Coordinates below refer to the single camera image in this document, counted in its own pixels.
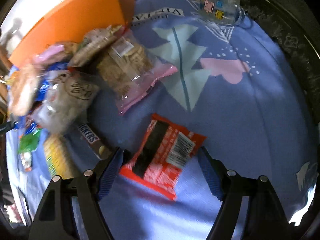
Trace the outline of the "red snack packet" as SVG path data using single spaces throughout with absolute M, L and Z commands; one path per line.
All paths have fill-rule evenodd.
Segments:
M 153 113 L 139 150 L 119 173 L 169 200 L 187 162 L 206 137 Z

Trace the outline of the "yellow wafer packet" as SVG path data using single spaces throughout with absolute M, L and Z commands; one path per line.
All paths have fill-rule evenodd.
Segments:
M 43 150 L 52 178 L 61 176 L 62 179 L 70 179 L 79 175 L 79 170 L 73 163 L 61 136 L 51 134 L 43 143 Z

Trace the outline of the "green candy packet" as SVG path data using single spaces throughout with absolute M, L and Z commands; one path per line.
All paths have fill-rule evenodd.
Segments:
M 20 139 L 18 154 L 25 172 L 30 172 L 32 170 L 33 152 L 38 148 L 40 135 L 41 129 L 36 127 L 30 133 L 22 135 Z

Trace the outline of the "snickers bar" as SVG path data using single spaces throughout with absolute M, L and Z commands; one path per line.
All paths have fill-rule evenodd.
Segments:
M 110 157 L 113 153 L 113 147 L 91 123 L 76 124 L 76 128 L 80 132 L 82 139 L 87 141 L 88 146 L 100 160 Z

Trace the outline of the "grey round biscuit packet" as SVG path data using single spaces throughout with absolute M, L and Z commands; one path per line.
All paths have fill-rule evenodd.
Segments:
M 31 118 L 52 134 L 63 134 L 90 106 L 100 88 L 94 77 L 69 70 L 48 72 L 49 87 Z

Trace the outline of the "pink cookie packet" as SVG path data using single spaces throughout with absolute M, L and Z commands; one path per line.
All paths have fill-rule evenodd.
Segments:
M 157 81 L 175 74 L 178 69 L 163 63 L 127 30 L 103 51 L 97 71 L 113 90 L 116 107 L 123 115 L 146 97 Z

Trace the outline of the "brown cracker packet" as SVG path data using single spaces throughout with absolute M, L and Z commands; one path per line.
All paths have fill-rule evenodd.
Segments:
M 69 61 L 68 67 L 82 67 L 99 51 L 119 39 L 124 31 L 125 27 L 123 25 L 109 25 L 107 28 L 89 31 Z

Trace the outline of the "clear glass mug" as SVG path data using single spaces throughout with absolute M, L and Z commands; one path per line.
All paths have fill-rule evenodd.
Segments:
M 239 25 L 246 15 L 240 0 L 200 0 L 199 13 L 204 18 L 223 25 Z

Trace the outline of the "orange cardboard box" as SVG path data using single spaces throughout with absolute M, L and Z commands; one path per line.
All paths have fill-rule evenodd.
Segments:
M 65 0 L 27 32 L 9 60 L 18 67 L 48 45 L 60 41 L 80 42 L 87 32 L 96 28 L 128 25 L 134 8 L 135 0 Z

